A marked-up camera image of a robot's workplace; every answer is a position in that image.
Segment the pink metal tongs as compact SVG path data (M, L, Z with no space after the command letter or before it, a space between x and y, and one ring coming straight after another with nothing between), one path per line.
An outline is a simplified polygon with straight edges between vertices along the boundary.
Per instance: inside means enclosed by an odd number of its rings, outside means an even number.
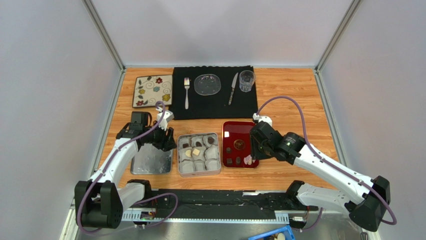
M246 166L251 166L253 164L253 158L251 155L244 157L243 162Z

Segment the white square chocolate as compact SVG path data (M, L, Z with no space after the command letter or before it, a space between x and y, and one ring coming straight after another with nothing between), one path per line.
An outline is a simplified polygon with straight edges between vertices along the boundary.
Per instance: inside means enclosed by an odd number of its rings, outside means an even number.
M199 150L199 149L194 148L194 149L192 150L192 155L193 155L193 156L198 156L199 154L200 154L200 150Z

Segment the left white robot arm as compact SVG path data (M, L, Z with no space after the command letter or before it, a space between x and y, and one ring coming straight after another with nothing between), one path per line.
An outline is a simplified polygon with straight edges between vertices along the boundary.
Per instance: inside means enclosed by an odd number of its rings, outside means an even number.
M114 147L102 166L88 179L79 181L74 188L76 223L79 228L116 229L123 212L151 193L147 180L130 180L118 189L127 165L137 156L141 147L152 145L163 152L177 147L174 129L168 123L174 114L158 108L154 125L150 125L149 112L134 111L130 122L116 135Z

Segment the silver chocolate tin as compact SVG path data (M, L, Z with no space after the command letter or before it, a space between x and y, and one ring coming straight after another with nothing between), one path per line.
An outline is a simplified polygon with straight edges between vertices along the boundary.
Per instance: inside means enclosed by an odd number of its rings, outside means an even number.
M214 144L207 142L208 137L215 139ZM196 142L201 142L202 146L196 146ZM183 144L189 144L189 147L183 148ZM184 151L188 149L199 149L198 156L192 155L192 158L184 157ZM214 132L184 134L177 139L177 160L178 172L183 178L203 177L218 175L222 170L220 156L220 146L218 135Z

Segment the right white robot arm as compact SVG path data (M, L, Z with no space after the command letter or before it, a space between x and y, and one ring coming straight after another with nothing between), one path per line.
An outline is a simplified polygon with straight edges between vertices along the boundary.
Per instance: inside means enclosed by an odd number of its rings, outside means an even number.
M321 189L295 180L287 190L302 205L346 214L356 225L370 232L376 232L384 223L391 188L383 176L371 178L351 170L321 153L302 136L294 132L281 135L265 121L255 121L249 135L252 159L275 158L305 169L334 186L335 189Z

